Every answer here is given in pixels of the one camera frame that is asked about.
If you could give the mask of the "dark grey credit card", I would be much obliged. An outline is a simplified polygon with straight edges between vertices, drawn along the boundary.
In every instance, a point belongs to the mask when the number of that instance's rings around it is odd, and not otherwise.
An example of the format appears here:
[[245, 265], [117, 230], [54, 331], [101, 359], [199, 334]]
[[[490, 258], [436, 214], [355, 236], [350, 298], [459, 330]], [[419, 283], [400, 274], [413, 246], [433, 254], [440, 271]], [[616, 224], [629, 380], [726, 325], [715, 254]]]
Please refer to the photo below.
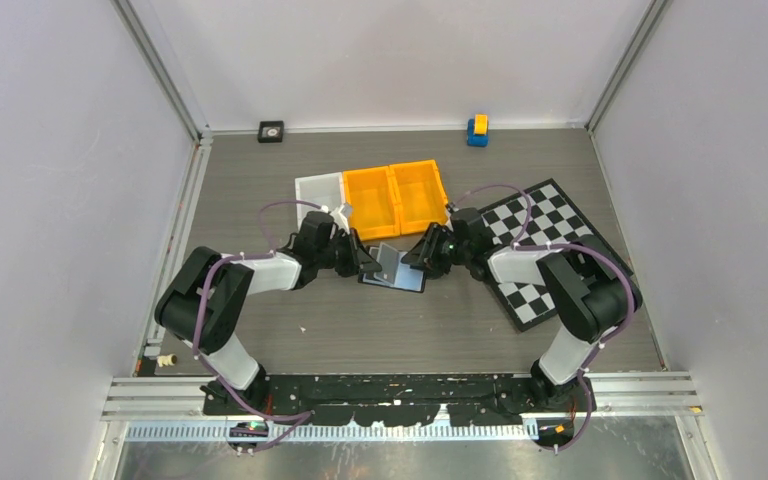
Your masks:
[[400, 264], [400, 251], [393, 246], [381, 243], [378, 250], [377, 262], [381, 270], [374, 277], [388, 285], [394, 285]]

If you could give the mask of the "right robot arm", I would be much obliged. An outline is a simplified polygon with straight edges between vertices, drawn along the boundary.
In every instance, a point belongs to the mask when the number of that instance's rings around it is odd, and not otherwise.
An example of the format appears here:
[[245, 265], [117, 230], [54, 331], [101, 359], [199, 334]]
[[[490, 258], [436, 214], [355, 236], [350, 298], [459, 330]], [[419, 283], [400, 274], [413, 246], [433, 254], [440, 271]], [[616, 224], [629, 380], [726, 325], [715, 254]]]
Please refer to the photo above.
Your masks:
[[455, 211], [446, 225], [432, 223], [402, 258], [403, 264], [439, 278], [454, 266], [487, 284], [519, 283], [547, 290], [561, 327], [531, 369], [531, 397], [556, 410], [571, 395], [604, 344], [642, 306], [639, 288], [595, 235], [571, 243], [504, 246], [474, 208]]

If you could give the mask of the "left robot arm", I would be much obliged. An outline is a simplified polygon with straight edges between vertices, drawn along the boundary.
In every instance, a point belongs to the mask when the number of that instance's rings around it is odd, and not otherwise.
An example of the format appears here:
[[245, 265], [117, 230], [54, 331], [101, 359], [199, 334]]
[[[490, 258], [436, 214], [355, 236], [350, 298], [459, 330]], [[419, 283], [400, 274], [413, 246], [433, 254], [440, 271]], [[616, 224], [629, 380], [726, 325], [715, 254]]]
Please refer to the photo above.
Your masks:
[[266, 371], [236, 335], [245, 301], [269, 291], [299, 290], [322, 270], [353, 277], [379, 273], [382, 266], [356, 229], [314, 210], [283, 247], [267, 254], [193, 250], [156, 304], [154, 321], [225, 380], [233, 406], [253, 414], [265, 405]]

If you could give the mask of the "orange plastic bin left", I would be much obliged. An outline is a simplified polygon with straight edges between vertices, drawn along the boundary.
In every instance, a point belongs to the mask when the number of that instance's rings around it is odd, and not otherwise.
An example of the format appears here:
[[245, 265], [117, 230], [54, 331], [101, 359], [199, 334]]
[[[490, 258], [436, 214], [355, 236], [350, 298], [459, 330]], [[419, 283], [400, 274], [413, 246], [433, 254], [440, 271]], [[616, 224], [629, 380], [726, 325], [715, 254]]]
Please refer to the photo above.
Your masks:
[[352, 207], [350, 226], [362, 241], [400, 235], [400, 202], [389, 167], [344, 171], [343, 184], [345, 200]]

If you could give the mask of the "orange plastic bin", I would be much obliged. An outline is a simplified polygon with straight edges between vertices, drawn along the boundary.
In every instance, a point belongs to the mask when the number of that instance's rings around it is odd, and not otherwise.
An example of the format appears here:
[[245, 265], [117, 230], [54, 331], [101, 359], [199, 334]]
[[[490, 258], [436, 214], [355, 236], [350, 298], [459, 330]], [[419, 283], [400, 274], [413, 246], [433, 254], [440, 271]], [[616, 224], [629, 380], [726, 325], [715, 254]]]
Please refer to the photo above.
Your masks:
[[422, 233], [431, 223], [447, 222], [449, 201], [434, 159], [396, 163], [390, 169], [401, 205], [402, 235]]
[[345, 200], [352, 207], [350, 226], [362, 241], [400, 235], [400, 202], [389, 167], [344, 171], [343, 184]]

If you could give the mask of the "orange plastic bin right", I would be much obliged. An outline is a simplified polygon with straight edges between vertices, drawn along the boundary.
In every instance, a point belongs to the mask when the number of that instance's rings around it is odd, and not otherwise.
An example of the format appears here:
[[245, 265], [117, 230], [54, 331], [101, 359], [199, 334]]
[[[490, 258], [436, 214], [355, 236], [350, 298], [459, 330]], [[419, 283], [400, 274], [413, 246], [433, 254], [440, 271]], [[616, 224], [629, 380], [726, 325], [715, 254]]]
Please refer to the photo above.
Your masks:
[[447, 222], [449, 201], [434, 159], [396, 163], [390, 169], [401, 205], [402, 235], [422, 233], [431, 223]]

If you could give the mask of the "white plastic bin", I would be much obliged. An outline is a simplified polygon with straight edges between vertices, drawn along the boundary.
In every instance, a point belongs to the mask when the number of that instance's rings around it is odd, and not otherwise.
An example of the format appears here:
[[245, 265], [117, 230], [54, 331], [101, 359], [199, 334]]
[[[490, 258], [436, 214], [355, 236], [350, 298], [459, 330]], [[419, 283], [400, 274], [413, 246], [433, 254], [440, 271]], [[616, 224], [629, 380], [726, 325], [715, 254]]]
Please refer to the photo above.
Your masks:
[[347, 203], [343, 174], [341, 172], [299, 177], [294, 180], [295, 198], [301, 201], [296, 205], [296, 218], [301, 226], [309, 211], [326, 207], [332, 209]]

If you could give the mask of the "blue toy car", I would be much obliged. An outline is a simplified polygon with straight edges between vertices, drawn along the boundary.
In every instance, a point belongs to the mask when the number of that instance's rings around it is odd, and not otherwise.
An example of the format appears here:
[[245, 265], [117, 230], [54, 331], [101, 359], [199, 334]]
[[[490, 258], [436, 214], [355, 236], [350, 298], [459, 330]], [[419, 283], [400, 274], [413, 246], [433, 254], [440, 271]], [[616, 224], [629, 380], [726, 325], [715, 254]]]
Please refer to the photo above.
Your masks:
[[471, 118], [467, 123], [467, 139], [466, 143], [468, 146], [471, 147], [486, 147], [489, 143], [489, 136], [484, 134], [479, 134], [476, 131], [476, 119]]

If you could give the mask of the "yellow toy block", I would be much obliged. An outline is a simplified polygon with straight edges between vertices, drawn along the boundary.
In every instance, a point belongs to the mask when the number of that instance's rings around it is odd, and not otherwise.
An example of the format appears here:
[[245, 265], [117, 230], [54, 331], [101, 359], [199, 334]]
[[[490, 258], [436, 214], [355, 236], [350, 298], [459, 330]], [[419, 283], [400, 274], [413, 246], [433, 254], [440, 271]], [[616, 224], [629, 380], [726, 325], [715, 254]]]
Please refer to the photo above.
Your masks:
[[474, 117], [474, 134], [484, 136], [488, 131], [488, 116], [485, 114], [477, 114]]

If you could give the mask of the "small black square box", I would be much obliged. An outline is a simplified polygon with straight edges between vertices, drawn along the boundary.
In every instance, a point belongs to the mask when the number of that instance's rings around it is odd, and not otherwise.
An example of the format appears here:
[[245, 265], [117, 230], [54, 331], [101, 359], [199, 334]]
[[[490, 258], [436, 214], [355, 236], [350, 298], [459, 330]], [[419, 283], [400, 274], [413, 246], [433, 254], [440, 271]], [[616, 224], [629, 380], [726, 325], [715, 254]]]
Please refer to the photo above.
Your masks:
[[283, 141], [285, 123], [282, 120], [261, 121], [257, 131], [257, 141], [262, 144], [281, 143]]

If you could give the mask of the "small beige plastic piece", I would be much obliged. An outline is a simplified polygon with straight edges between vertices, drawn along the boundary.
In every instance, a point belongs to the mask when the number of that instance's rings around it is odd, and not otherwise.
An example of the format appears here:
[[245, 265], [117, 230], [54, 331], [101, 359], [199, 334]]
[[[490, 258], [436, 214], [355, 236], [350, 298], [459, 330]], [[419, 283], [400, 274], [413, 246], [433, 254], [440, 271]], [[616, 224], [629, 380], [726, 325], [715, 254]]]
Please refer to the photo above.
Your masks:
[[158, 368], [167, 368], [177, 364], [177, 356], [174, 354], [159, 355], [155, 359]]

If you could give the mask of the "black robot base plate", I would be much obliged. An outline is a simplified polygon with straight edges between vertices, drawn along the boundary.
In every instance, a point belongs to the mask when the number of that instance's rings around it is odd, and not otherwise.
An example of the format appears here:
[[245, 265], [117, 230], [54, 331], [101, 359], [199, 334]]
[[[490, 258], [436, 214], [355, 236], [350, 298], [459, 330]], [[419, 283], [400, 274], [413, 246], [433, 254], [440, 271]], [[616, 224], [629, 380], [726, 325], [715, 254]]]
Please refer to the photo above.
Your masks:
[[527, 413], [569, 419], [594, 407], [591, 384], [551, 391], [512, 374], [270, 375], [265, 388], [238, 392], [217, 380], [202, 386], [207, 415], [257, 410], [283, 423], [307, 414], [316, 426], [408, 427], [431, 424], [441, 413], [453, 426], [513, 425]]

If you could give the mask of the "aluminium frame rail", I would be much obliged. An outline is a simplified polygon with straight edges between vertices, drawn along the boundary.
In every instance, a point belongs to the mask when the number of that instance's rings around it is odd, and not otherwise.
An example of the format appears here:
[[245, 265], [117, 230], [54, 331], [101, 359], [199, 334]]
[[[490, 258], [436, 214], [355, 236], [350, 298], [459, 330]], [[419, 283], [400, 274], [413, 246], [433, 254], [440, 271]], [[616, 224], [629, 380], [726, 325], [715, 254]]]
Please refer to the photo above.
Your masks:
[[602, 373], [544, 401], [524, 374], [274, 375], [242, 409], [207, 377], [115, 380], [102, 416], [129, 441], [406, 442], [571, 438], [600, 417], [699, 416], [684, 372]]

